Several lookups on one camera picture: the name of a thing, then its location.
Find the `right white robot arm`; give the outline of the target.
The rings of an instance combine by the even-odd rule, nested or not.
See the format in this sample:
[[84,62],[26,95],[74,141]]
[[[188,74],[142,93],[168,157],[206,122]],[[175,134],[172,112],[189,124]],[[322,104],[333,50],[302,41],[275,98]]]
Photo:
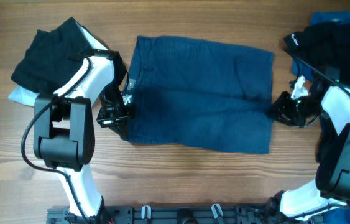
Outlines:
[[[329,100],[341,116],[350,115],[350,91],[326,75],[321,78],[330,84],[321,101]],[[332,91],[337,94],[331,100]],[[350,208],[350,122],[343,118],[339,122],[342,130],[321,158],[315,179],[269,198],[264,219],[305,221],[333,208]]]

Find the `black polo shirt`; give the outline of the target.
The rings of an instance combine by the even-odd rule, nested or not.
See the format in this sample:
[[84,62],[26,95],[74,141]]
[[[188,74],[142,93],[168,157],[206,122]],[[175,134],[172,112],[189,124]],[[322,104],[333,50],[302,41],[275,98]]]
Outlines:
[[350,86],[350,24],[324,22],[283,38],[288,50],[314,68],[339,69],[339,81]]

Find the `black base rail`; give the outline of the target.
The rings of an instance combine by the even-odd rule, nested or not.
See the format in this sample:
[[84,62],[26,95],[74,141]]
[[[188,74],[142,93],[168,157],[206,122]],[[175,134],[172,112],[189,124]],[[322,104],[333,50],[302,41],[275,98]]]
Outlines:
[[291,220],[277,213],[268,216],[263,204],[240,204],[236,206],[190,206],[190,207],[143,207],[107,206],[97,216],[85,219],[69,208],[47,210],[47,223],[105,223],[105,224],[258,224],[258,223],[307,223],[323,224],[322,215],[307,220]]

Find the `blue polo shirt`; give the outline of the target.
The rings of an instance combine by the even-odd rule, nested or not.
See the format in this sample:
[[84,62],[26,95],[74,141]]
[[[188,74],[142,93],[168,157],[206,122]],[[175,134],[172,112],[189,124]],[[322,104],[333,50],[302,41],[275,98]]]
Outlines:
[[[338,25],[350,24],[350,10],[338,12],[314,12],[310,25],[320,24],[324,22],[335,22]],[[292,62],[292,73],[296,76],[303,75],[307,80],[313,78],[312,70],[295,60]],[[334,209],[322,213],[323,223],[325,224],[350,224],[350,209]]]

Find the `dark blue denim shorts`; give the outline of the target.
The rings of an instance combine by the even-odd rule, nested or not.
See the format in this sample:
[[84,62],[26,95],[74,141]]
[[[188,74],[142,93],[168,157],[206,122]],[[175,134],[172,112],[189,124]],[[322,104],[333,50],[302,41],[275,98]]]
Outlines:
[[186,37],[137,38],[127,140],[266,154],[272,52]]

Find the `folded black shorts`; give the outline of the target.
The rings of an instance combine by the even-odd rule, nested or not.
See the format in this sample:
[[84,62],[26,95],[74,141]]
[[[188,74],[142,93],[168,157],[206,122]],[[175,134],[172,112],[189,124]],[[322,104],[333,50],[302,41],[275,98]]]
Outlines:
[[11,80],[43,94],[64,86],[83,65],[83,56],[92,49],[81,29],[71,17],[50,32],[38,30]]

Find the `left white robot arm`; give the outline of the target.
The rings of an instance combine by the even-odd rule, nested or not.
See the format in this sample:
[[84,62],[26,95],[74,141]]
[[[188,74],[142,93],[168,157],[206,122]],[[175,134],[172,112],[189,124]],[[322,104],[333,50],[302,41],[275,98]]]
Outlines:
[[129,86],[127,69],[117,51],[91,49],[83,56],[86,70],[53,95],[40,95],[28,126],[34,132],[35,157],[44,172],[58,175],[70,206],[63,223],[113,223],[98,192],[90,161],[95,147],[94,124],[127,137],[134,117],[132,97],[120,90]]

